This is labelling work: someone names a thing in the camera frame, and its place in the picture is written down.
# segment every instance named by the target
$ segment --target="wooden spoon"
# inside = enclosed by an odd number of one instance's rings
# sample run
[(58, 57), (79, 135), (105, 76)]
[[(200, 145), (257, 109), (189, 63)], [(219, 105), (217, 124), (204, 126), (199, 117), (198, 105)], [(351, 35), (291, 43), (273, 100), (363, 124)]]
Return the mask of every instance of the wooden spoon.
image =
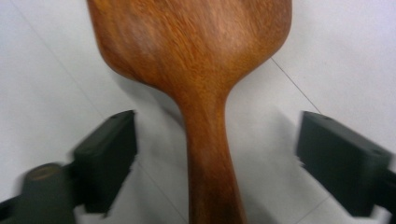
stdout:
[(188, 138), (190, 223), (247, 223), (224, 108), (236, 82), (290, 29), (291, 0), (88, 0), (97, 43), (119, 74), (171, 96)]

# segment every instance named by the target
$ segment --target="wood grain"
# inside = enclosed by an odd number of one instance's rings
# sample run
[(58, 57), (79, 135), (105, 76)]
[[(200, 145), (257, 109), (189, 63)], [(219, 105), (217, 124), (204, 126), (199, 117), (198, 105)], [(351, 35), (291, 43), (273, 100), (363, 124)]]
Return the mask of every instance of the wood grain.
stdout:
[(170, 95), (188, 138), (190, 223), (247, 223), (224, 123), (235, 83), (284, 43), (291, 0), (88, 0), (119, 74)]

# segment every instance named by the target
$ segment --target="blurry black object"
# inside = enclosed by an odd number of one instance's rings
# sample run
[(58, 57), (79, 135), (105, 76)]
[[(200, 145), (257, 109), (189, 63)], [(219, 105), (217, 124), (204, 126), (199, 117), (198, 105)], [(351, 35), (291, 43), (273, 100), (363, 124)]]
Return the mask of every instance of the blurry black object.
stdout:
[(396, 224), (396, 174), (392, 154), (334, 119), (303, 113), (297, 156), (353, 217), (369, 217), (375, 204)]
[(29, 171), (21, 195), (0, 203), (0, 224), (74, 224), (81, 204), (107, 214), (136, 153), (134, 111), (110, 117), (73, 151), (72, 163)]

